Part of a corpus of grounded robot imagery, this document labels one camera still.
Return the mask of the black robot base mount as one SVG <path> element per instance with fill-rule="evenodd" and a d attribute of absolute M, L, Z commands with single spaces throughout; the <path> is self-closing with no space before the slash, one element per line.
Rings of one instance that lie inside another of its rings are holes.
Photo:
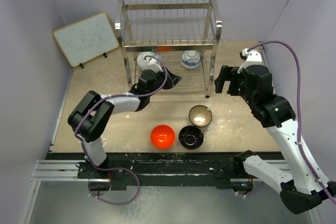
<path fill-rule="evenodd" d="M 230 189 L 249 176 L 234 171 L 236 152 L 108 153 L 112 172 L 95 170 L 82 153 L 48 153 L 46 160 L 79 160 L 78 178 L 108 179 L 112 190 L 128 186 L 215 187 Z"/>

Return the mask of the blue white patterned bowl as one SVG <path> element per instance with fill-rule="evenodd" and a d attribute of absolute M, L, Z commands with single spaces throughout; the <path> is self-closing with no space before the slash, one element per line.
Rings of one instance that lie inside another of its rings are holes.
<path fill-rule="evenodd" d="M 196 50 L 186 50 L 180 57 L 180 63 L 185 68 L 198 68 L 201 64 L 201 55 Z"/>

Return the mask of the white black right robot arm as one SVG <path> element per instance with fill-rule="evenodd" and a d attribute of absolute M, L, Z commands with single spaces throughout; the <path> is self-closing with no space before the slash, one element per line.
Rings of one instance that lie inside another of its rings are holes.
<path fill-rule="evenodd" d="M 283 204 L 293 214 L 301 214 L 335 196 L 335 182 L 331 181 L 314 160 L 301 132 L 299 121 L 290 103 L 274 94 L 272 74 L 262 65 L 240 70 L 222 66 L 214 81 L 215 92 L 221 93 L 228 81 L 227 94 L 241 97 L 252 115 L 278 145 L 289 172 L 267 163 L 252 151 L 234 157 L 234 173 L 238 177 L 252 175 L 273 188 Z"/>

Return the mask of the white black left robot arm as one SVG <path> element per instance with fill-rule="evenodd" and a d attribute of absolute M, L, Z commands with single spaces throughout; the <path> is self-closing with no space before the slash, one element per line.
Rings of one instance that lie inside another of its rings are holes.
<path fill-rule="evenodd" d="M 103 96 L 95 91 L 86 93 L 69 115 L 68 124 L 81 144 L 85 159 L 91 163 L 91 174 L 102 178 L 108 172 L 108 157 L 103 149 L 101 136 L 110 116 L 143 110 L 152 95 L 161 89 L 175 87 L 181 80 L 181 76 L 169 70 L 144 70 L 137 83 L 125 94 Z"/>

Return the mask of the white ceramic bowl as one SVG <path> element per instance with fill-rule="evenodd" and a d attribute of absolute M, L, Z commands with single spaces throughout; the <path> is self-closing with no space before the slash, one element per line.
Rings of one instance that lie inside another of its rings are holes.
<path fill-rule="evenodd" d="M 157 60 L 157 59 L 161 60 L 162 59 L 162 57 L 160 55 L 157 55 L 153 52 L 148 51 L 148 52 L 139 53 L 139 55 L 137 56 L 137 59 L 136 59 L 136 64 L 141 71 L 146 70 L 146 66 L 147 66 L 150 58 L 155 59 L 155 60 Z"/>

